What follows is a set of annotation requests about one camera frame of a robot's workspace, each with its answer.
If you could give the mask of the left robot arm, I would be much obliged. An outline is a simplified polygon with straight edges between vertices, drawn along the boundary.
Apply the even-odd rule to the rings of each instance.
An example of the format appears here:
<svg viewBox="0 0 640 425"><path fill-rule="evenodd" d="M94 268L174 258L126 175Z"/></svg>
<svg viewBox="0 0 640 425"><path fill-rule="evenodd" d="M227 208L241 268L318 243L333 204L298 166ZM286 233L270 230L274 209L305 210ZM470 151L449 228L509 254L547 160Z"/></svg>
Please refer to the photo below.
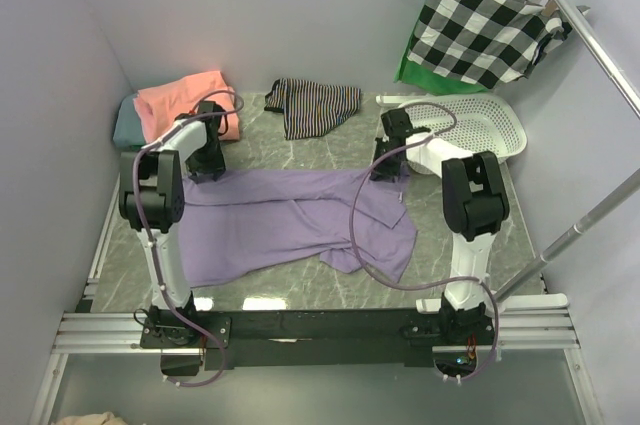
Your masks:
<svg viewBox="0 0 640 425"><path fill-rule="evenodd" d="M178 224L186 207L183 179L217 180L226 171L219 127L226 112L213 101L180 114L170 129L120 158L120 215L136 231L152 280L144 331L185 342L197 335L197 312L184 275Z"/></svg>

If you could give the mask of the purple t shirt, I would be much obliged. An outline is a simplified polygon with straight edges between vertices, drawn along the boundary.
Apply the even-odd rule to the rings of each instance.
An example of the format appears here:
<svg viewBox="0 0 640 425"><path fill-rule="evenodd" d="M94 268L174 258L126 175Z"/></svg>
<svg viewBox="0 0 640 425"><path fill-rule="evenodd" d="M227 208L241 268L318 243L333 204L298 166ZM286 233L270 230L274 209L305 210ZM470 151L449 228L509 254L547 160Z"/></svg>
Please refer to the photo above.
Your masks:
<svg viewBox="0 0 640 425"><path fill-rule="evenodd" d="M183 182L178 224L184 274L193 288L316 255L352 273L366 261L398 281L416 242L398 182L362 170L236 170Z"/></svg>

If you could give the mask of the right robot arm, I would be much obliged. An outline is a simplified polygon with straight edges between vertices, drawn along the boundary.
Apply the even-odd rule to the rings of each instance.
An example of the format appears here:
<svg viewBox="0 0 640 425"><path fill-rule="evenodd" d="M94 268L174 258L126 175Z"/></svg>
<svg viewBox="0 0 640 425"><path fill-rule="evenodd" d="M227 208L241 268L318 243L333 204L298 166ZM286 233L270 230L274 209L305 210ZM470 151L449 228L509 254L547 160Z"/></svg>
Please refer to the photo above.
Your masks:
<svg viewBox="0 0 640 425"><path fill-rule="evenodd" d="M453 235L450 278L438 309L438 332L452 343L491 329L486 278L489 255L510 205L496 155L471 152L412 124L405 108L381 115L384 136L376 140L369 179L395 181L415 162L441 179L442 210Z"/></svg>

